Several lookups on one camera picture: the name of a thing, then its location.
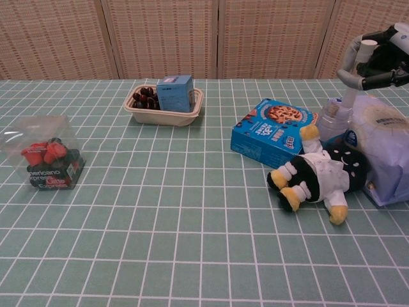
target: stuffed toy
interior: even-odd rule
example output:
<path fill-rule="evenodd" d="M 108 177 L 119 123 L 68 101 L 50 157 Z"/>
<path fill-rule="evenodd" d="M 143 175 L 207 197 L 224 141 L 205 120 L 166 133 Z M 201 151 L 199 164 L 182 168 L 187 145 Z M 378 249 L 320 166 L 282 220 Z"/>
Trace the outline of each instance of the stuffed toy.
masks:
<path fill-rule="evenodd" d="M 340 225 L 348 214 L 344 193 L 361 189 L 366 182 L 366 157 L 343 143 L 322 147 L 315 125 L 300 129 L 304 154 L 272 170 L 267 182 L 279 190 L 281 207 L 298 210 L 303 201 L 324 201 L 330 221 Z"/>

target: dark cherry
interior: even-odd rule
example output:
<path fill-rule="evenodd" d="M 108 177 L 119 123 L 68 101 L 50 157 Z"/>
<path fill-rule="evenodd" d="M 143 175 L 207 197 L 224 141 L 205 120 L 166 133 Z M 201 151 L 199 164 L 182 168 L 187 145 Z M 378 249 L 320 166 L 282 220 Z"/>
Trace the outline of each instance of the dark cherry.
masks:
<path fill-rule="evenodd" d="M 132 95 L 132 97 L 133 97 L 136 101 L 140 101 L 140 99 L 141 99 L 141 94 L 139 94 L 139 93 L 134 93 L 134 94 Z"/>
<path fill-rule="evenodd" d="M 136 107 L 138 109 L 146 109 L 148 107 L 148 104 L 145 102 L 137 101 L 136 102 Z"/>
<path fill-rule="evenodd" d="M 154 102 L 153 102 L 153 109 L 154 109 L 154 110 L 160 110 L 159 102 L 157 102 L 157 101 L 154 101 Z"/>
<path fill-rule="evenodd" d="M 143 103 L 148 102 L 148 96 L 142 94 L 142 95 L 141 95 L 141 102 L 143 102 Z"/>
<path fill-rule="evenodd" d="M 148 92 L 149 92 L 149 97 L 152 97 L 153 96 L 153 88 L 149 87 Z"/>
<path fill-rule="evenodd" d="M 141 88 L 141 95 L 148 96 L 149 95 L 148 89 L 147 88 Z"/>
<path fill-rule="evenodd" d="M 148 97 L 148 109 L 153 109 L 153 105 L 155 103 L 155 99 L 152 97 Z"/>

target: blue cereal box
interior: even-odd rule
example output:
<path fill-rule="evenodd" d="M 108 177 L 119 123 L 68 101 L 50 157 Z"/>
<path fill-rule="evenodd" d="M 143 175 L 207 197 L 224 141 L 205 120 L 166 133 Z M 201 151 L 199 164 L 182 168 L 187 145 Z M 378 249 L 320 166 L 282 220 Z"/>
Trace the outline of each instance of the blue cereal box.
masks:
<path fill-rule="evenodd" d="M 277 169 L 302 151 L 300 128 L 316 117 L 306 109 L 265 98 L 233 127 L 231 149 Z"/>
<path fill-rule="evenodd" d="M 193 111 L 195 98 L 191 75 L 173 75 L 163 78 L 157 84 L 160 109 L 190 113 Z"/>

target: cookie picture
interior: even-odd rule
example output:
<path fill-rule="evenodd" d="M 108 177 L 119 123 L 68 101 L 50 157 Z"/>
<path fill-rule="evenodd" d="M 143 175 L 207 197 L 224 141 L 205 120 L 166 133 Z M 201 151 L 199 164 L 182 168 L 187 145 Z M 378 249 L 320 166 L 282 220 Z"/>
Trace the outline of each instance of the cookie picture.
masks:
<path fill-rule="evenodd" d="M 266 110 L 265 115 L 277 123 L 299 122 L 302 119 L 302 113 L 299 110 L 288 106 L 270 107 Z"/>

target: wicker room divider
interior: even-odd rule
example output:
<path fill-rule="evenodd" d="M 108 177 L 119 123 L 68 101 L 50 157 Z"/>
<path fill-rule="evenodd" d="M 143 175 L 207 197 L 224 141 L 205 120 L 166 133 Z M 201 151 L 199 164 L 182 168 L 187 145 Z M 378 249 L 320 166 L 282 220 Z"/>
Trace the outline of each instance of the wicker room divider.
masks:
<path fill-rule="evenodd" d="M 334 0 L 220 2 L 220 78 L 310 78 Z"/>
<path fill-rule="evenodd" d="M 120 77 L 216 77 L 219 0 L 102 0 Z"/>
<path fill-rule="evenodd" d="M 97 0 L 2 0 L 0 77 L 118 78 Z"/>
<path fill-rule="evenodd" d="M 357 35 L 409 22 L 409 0 L 337 0 L 314 77 L 333 78 Z"/>

